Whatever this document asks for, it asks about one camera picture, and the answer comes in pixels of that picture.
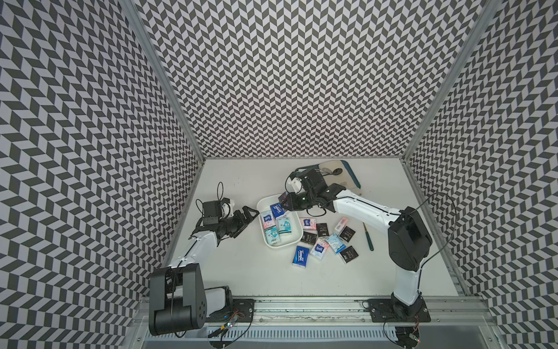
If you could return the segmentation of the mint green tissue pack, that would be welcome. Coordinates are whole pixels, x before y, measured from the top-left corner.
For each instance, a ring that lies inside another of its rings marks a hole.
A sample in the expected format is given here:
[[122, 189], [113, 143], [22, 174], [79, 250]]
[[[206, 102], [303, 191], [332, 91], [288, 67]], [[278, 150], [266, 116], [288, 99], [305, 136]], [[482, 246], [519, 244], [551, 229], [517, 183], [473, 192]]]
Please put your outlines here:
[[275, 246], [281, 243], [280, 234], [278, 232], [278, 228], [276, 226], [272, 226], [264, 231], [264, 235], [266, 238], [266, 242], [270, 246]]

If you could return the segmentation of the dark blue Tempo pack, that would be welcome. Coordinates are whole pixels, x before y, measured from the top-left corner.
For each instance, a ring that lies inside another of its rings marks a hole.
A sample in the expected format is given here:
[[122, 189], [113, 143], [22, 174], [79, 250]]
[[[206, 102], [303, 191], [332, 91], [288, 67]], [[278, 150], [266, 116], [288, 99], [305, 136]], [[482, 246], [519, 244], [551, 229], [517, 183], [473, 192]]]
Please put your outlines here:
[[275, 219], [281, 218], [286, 214], [286, 211], [281, 206], [281, 203], [272, 204], [270, 211]]

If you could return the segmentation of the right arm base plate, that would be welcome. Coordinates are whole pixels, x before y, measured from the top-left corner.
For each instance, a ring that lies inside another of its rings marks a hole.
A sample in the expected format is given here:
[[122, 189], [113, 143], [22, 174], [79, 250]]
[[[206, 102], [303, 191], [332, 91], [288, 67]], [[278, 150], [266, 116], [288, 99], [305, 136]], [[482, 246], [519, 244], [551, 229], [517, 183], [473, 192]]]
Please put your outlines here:
[[430, 323], [432, 318], [423, 297], [419, 296], [415, 303], [406, 305], [393, 298], [369, 299], [367, 309], [374, 323]]

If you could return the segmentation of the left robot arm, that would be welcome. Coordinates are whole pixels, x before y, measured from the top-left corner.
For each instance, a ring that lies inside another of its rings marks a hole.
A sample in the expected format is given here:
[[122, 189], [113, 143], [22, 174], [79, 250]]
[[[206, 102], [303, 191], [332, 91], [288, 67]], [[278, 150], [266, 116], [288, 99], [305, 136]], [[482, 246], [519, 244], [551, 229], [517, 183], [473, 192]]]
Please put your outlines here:
[[232, 311], [230, 288], [207, 289], [201, 267], [222, 241], [238, 237], [259, 215], [248, 206], [232, 211], [230, 204], [210, 203], [190, 235], [186, 253], [151, 274], [148, 327], [152, 335], [199, 330], [208, 318]]

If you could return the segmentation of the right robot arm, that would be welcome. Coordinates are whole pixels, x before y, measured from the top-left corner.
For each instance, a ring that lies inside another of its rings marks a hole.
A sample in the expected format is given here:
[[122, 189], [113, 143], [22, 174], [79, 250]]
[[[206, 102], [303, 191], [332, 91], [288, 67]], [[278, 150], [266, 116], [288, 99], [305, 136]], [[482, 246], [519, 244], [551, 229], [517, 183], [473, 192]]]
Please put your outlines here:
[[336, 183], [323, 190], [286, 191], [279, 196], [279, 203], [283, 209], [292, 212], [317, 206], [327, 212], [357, 219], [385, 234], [389, 258], [396, 265], [395, 286], [386, 318], [411, 321], [423, 311], [425, 302], [420, 292], [420, 280], [432, 237], [416, 209], [382, 206]]

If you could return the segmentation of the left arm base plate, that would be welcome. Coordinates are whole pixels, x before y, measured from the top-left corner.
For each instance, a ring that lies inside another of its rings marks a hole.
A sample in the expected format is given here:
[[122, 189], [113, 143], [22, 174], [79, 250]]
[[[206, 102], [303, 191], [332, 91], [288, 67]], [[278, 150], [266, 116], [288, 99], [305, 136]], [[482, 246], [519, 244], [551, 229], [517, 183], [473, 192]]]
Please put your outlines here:
[[235, 312], [238, 312], [238, 322], [248, 324], [253, 320], [255, 311], [255, 299], [234, 298], [231, 304], [226, 305], [219, 311], [214, 311], [206, 317], [206, 323], [224, 324]]

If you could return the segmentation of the purple tissue pack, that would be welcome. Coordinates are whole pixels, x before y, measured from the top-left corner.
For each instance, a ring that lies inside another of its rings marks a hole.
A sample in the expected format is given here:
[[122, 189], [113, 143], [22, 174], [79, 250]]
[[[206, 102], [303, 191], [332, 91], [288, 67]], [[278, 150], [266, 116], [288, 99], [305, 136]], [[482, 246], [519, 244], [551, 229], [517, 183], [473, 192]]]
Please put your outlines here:
[[279, 196], [279, 204], [284, 211], [292, 211], [291, 193], [285, 191]]

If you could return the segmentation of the white storage box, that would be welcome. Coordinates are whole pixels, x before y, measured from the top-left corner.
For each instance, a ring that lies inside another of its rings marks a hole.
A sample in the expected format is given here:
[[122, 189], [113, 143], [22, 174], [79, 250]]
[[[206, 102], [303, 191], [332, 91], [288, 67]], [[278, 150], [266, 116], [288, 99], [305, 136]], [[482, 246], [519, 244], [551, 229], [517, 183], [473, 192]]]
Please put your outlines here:
[[257, 204], [264, 243], [271, 249], [298, 244], [303, 236], [302, 223], [297, 212], [285, 211], [276, 217], [278, 195], [261, 199]]

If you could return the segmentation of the teal cartoon tissue pack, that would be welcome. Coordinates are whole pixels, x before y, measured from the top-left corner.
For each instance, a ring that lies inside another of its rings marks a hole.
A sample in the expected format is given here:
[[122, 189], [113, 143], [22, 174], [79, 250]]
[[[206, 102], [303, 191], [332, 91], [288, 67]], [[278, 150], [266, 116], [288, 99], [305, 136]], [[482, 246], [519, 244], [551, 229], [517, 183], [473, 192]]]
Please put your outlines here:
[[292, 233], [291, 221], [288, 217], [278, 218], [276, 220], [276, 226], [280, 235]]

